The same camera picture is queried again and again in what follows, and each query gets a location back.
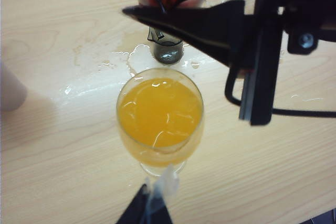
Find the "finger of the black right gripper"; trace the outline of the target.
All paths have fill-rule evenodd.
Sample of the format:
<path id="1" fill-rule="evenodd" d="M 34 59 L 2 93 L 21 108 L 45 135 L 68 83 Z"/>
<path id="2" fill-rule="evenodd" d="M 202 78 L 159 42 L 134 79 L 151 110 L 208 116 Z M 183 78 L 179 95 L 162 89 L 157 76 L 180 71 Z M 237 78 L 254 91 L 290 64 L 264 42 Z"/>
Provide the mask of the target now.
<path id="1" fill-rule="evenodd" d="M 176 8 L 167 13 L 140 5 L 126 7 L 122 12 L 229 67 L 242 46 L 244 10 L 244 0 L 231 0 L 210 8 Z"/>

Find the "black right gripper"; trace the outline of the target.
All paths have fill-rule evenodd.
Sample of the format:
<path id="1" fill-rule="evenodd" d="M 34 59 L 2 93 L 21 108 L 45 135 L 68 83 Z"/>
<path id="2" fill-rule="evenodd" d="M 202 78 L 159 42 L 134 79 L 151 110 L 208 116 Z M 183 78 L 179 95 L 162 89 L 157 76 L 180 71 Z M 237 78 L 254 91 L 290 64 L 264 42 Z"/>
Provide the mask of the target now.
<path id="1" fill-rule="evenodd" d="M 308 55 L 319 41 L 335 41 L 335 0 L 255 0 L 251 27 L 242 50 L 233 62 L 230 80 L 244 77 L 239 118 L 252 126 L 267 125 L 273 115 L 335 118 L 333 111 L 276 109 L 276 81 L 283 33 L 288 34 L 287 50 Z"/>

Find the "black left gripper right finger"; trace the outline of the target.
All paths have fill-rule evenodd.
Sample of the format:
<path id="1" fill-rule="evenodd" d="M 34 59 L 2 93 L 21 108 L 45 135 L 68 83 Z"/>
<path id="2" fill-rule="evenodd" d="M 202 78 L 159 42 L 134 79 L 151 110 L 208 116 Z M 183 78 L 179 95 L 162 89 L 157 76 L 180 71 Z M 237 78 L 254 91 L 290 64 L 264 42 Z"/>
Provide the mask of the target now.
<path id="1" fill-rule="evenodd" d="M 164 169 L 162 174 L 149 184 L 149 196 L 143 213 L 143 223 L 154 223 L 162 214 L 160 223 L 170 219 L 166 203 L 174 198 L 180 185 L 180 179 L 173 165 Z"/>

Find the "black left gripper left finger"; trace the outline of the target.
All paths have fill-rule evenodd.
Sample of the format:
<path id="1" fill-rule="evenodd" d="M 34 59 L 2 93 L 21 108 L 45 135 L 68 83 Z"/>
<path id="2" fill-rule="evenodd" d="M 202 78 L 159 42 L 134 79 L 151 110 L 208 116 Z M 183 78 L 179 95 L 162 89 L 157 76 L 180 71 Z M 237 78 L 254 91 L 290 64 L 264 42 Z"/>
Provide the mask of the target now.
<path id="1" fill-rule="evenodd" d="M 133 197 L 132 201 L 126 207 L 123 214 L 118 219 L 117 224 L 140 223 L 145 211 L 148 197 L 148 186 L 146 184 L 143 184 Z"/>

